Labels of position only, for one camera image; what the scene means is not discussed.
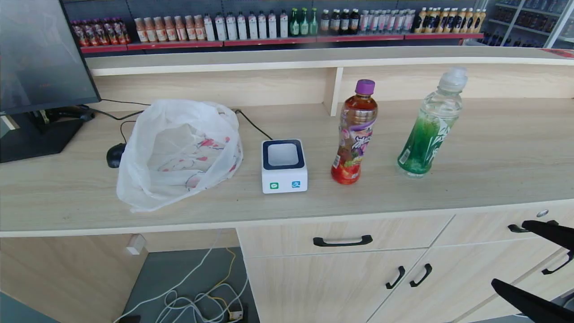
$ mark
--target monitor stand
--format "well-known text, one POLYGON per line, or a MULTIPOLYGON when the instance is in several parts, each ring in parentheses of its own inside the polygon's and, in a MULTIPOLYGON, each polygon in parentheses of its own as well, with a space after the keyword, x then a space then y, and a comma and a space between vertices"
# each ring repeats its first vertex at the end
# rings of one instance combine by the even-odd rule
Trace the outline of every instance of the monitor stand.
POLYGON ((84 123, 77 119, 38 125, 29 113, 11 117, 20 128, 0 139, 0 163, 60 153, 84 123))

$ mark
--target yellow cable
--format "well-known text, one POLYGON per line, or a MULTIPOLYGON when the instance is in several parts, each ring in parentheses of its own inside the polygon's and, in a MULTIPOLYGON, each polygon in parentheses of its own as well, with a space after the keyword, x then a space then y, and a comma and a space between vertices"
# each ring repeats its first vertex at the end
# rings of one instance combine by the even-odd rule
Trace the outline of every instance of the yellow cable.
MULTIPOLYGON (((233 255, 233 258, 231 259, 231 263, 229 264, 229 271, 227 272, 227 276, 225 276, 225 278, 223 278, 219 283, 217 283, 213 288, 218 287, 219 285, 221 285, 222 283, 224 283, 227 278, 229 278, 229 276, 231 275, 231 269, 233 268, 233 262, 235 261, 235 253, 233 253, 233 251, 229 250, 229 248, 225 248, 225 250, 227 250, 230 254, 233 255)), ((229 307, 227 306, 227 303, 225 302, 225 300, 223 298, 219 298, 219 297, 211 297, 208 296, 211 299, 218 299, 220 301, 222 301, 225 304, 225 307, 227 308, 227 312, 229 313, 229 315, 231 316, 231 311, 229 310, 229 307)))

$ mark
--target computer monitor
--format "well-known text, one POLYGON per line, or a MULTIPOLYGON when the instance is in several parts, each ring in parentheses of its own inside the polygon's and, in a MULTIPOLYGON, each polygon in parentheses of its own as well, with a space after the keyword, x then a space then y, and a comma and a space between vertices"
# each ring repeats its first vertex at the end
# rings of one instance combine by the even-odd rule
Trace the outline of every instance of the computer monitor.
POLYGON ((59 153, 83 121, 43 125, 30 112, 100 101, 64 6, 2 1, 0 30, 0 116, 19 126, 0 139, 0 162, 59 153))

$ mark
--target black drawer handle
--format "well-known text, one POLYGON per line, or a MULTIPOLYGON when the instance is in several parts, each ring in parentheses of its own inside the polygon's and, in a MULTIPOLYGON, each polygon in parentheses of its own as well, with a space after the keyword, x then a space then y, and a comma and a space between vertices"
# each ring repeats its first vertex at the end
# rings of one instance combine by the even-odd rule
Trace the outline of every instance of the black drawer handle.
MULTIPOLYGON (((552 224, 552 225, 559 225, 558 222, 554 221, 554 220, 550 220, 547 222, 548 224, 552 224)), ((521 227, 519 227, 516 224, 511 224, 508 226, 508 228, 510 229, 510 231, 514 232, 514 233, 525 233, 525 232, 530 232, 526 229, 522 229, 521 227)))
POLYGON ((568 263, 570 263, 572 261, 572 259, 574 259, 574 250, 568 252, 567 255, 568 255, 568 260, 566 260, 566 262, 563 263, 560 267, 556 268, 555 270, 544 269, 544 270, 542 270, 542 274, 543 275, 550 275, 550 274, 554 274, 558 270, 562 269, 562 267, 566 266, 568 263))
POLYGON ((387 289, 393 289, 398 282, 401 280, 401 278, 405 275, 405 267, 403 266, 399 266, 398 268, 398 278, 397 280, 395 280, 395 282, 393 284, 391 283, 387 283, 385 286, 387 286, 387 289))
POLYGON ((425 270, 426 270, 425 275, 421 278, 421 281, 420 281, 420 282, 415 283, 414 280, 411 280, 411 281, 410 281, 409 284, 410 284, 411 287, 417 287, 418 285, 422 284, 422 282, 425 281, 425 279, 426 279, 426 278, 431 274, 431 272, 432 272, 432 266, 431 266, 431 264, 426 264, 426 265, 425 265, 425 270))
POLYGON ((373 237, 370 234, 366 234, 360 238, 359 242, 355 243, 326 243, 323 238, 315 237, 313 238, 313 244, 317 247, 350 247, 353 245, 366 245, 373 242, 373 237))

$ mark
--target counter top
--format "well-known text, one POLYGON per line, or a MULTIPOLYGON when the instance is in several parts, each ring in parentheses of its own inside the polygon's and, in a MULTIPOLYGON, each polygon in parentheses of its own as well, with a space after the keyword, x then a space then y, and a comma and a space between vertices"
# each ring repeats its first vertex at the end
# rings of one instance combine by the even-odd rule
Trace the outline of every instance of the counter top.
POLYGON ((412 64, 547 64, 574 66, 539 48, 482 46, 400 46, 174 53, 93 57, 93 76, 212 71, 280 70, 412 64))
MULTIPOLYGON (((397 155, 420 104, 379 105, 379 120, 351 186, 331 179, 338 119, 322 105, 244 107, 275 139, 300 138, 309 168, 306 193, 264 195, 260 147, 265 138, 243 117, 244 161, 235 176, 152 213, 131 213, 115 194, 117 169, 107 150, 122 141, 120 122, 98 115, 63 153, 0 167, 0 237, 158 232, 380 217, 393 212, 512 205, 573 199, 574 101, 466 99, 465 108, 424 179, 397 172, 397 155)), ((132 124, 126 124, 127 134, 132 124)))

